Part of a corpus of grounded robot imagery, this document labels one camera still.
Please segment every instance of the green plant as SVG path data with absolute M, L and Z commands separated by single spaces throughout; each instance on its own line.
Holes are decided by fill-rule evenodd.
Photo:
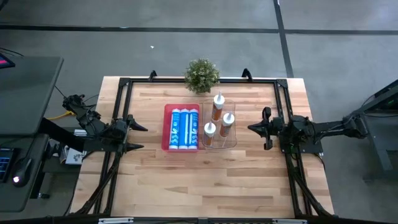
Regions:
M 191 61 L 185 72 L 187 89 L 195 93 L 209 93 L 220 77 L 220 71 L 215 67 L 208 59 Z

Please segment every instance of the white bottle cap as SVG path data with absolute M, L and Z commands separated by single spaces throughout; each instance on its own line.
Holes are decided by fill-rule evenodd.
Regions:
M 213 124 L 211 121 L 205 124 L 205 133 L 209 137 L 213 137 L 214 133 L 216 132 L 216 125 Z
M 223 105 L 225 103 L 225 98 L 221 94 L 221 91 L 214 97 L 214 105 L 216 105 L 217 109 L 222 109 Z
M 224 114 L 223 126 L 229 126 L 229 125 L 233 124 L 234 121 L 235 121 L 235 116 L 231 112 Z

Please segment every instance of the butcher block tabletop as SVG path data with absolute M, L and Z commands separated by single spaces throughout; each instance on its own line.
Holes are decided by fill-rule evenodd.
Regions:
M 119 78 L 103 79 L 96 111 L 105 123 L 110 123 L 112 118 Z M 287 81 L 293 113 L 311 119 L 303 79 L 288 78 Z M 163 151 L 164 106 L 200 104 L 220 90 L 226 99 L 236 103 L 237 145 L 230 149 L 206 149 L 200 144 L 198 152 L 190 153 Z M 284 114 L 287 114 L 282 89 L 280 94 Z M 277 138 L 273 137 L 274 147 L 265 151 L 265 139 L 248 130 L 248 125 L 261 121 L 265 106 L 272 108 L 272 116 L 277 116 L 271 84 L 221 83 L 213 87 L 211 93 L 196 95 L 183 83 L 135 83 L 129 114 L 148 132 L 128 133 L 128 142 L 145 147 L 121 158 L 112 216 L 293 218 L 285 157 Z M 103 157 L 103 152 L 94 152 L 83 161 L 71 212 L 81 208 L 97 187 Z M 312 154 L 302 157 L 308 188 L 323 207 L 333 213 L 321 161 Z M 297 193 L 304 211 L 301 191 Z M 107 194 L 108 188 L 104 191 L 102 209 Z

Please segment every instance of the blue label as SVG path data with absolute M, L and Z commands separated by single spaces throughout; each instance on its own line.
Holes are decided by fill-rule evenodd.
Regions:
M 188 147 L 188 134 L 189 134 L 189 112 L 181 112 L 180 115 L 180 134 L 178 138 L 178 147 Z
M 192 111 L 189 116 L 188 146 L 198 146 L 198 112 Z
M 170 124 L 170 146 L 178 147 L 178 132 L 180 129 L 180 112 L 172 113 L 172 123 Z

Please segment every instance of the gray floor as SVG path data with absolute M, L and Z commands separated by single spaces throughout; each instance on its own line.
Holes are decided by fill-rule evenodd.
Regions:
M 286 29 L 398 29 L 395 0 L 280 0 Z M 81 26 L 277 28 L 272 0 L 10 0 L 0 22 Z M 57 85 L 64 94 L 98 93 L 105 75 L 180 75 L 198 57 L 222 76 L 286 77 L 278 34 L 0 31 L 0 47 L 25 55 L 61 56 Z M 398 78 L 397 35 L 288 35 L 294 76 L 305 79 L 315 121 L 341 119 Z M 46 116 L 64 112 L 54 92 Z M 76 126 L 74 119 L 58 121 Z M 398 183 L 365 184 L 377 166 L 367 140 L 325 138 L 326 174 L 335 213 L 345 218 L 396 222 Z M 52 177 L 53 197 L 29 203 L 2 219 L 62 215 L 76 177 Z M 34 212 L 41 206 L 47 213 Z

